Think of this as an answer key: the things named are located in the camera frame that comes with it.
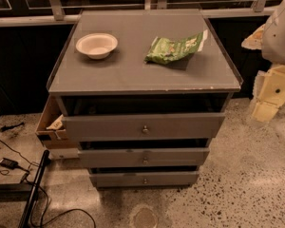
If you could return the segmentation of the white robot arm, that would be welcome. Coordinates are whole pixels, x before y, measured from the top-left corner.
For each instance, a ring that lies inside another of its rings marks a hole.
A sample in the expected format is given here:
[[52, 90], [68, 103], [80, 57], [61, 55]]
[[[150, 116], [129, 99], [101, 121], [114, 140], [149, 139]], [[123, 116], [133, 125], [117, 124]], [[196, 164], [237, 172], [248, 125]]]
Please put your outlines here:
[[252, 113], [255, 120], [269, 122], [285, 104], [285, 0], [241, 46], [260, 49], [262, 57], [271, 63], [267, 72], [260, 71], [256, 76], [253, 90], [256, 104]]

